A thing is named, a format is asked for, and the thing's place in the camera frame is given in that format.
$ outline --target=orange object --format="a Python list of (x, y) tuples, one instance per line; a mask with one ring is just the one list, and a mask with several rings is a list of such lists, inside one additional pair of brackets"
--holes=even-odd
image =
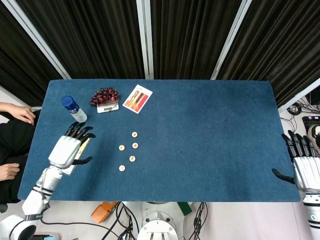
[(95, 220), (98, 224), (104, 222), (116, 205), (116, 201), (104, 201), (93, 211), (93, 213), (91, 214), (91, 218)]

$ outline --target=blue felt surface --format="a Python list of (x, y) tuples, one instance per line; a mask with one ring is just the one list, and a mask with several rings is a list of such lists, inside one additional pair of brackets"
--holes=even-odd
[[(139, 84), (153, 91), (136, 114), (123, 102)], [(120, 109), (89, 105), (101, 87), (117, 88)], [(64, 175), (52, 200), (173, 202), (296, 202), (294, 185), (277, 179), (293, 169), (278, 109), (267, 81), (77, 79), (51, 81), (36, 127), (19, 197), (25, 199), (55, 143), (74, 122), (61, 106), (73, 96), (96, 135)], [(132, 138), (138, 132), (138, 138)], [(139, 148), (133, 149), (132, 143)], [(125, 151), (119, 151), (119, 145)], [(129, 156), (135, 162), (129, 162)], [(119, 165), (125, 165), (124, 172)]]

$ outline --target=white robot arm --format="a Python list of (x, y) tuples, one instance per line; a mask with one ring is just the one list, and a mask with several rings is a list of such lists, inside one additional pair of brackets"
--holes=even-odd
[(91, 126), (83, 127), (84, 123), (73, 123), (64, 136), (61, 136), (50, 156), (50, 166), (46, 168), (32, 191), (22, 205), (24, 217), (11, 215), (0, 222), (0, 240), (30, 240), (37, 227), (39, 220), (43, 218), (44, 211), (49, 205), (49, 199), (55, 191), (60, 179), (62, 170), (73, 165), (83, 165), (91, 161), (92, 157), (85, 160), (75, 160), (75, 156), (81, 146), (88, 138), (96, 136), (87, 131), (92, 130)]
[(305, 194), (303, 204), (308, 215), (309, 226), (314, 240), (320, 239), (320, 158), (307, 136), (288, 131), (291, 139), (282, 135), (288, 147), (293, 164), (294, 178), (272, 169), (281, 180), (295, 184)]

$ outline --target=dark curtain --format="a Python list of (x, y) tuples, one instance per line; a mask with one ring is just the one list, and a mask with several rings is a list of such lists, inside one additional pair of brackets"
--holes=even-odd
[(152, 0), (155, 79), (210, 79), (241, 0)]
[(19, 0), (72, 78), (145, 78), (136, 0)]
[(218, 79), (268, 80), (278, 106), (320, 77), (320, 2), (253, 0)]
[(61, 76), (2, 2), (0, 32), (0, 86), (28, 105), (41, 105), (49, 81)]

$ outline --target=green object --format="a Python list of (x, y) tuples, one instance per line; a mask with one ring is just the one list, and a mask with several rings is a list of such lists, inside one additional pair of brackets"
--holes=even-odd
[(192, 212), (191, 207), (189, 206), (189, 203), (185, 202), (185, 201), (178, 201), (177, 202), (183, 215), (187, 216), (189, 213)]

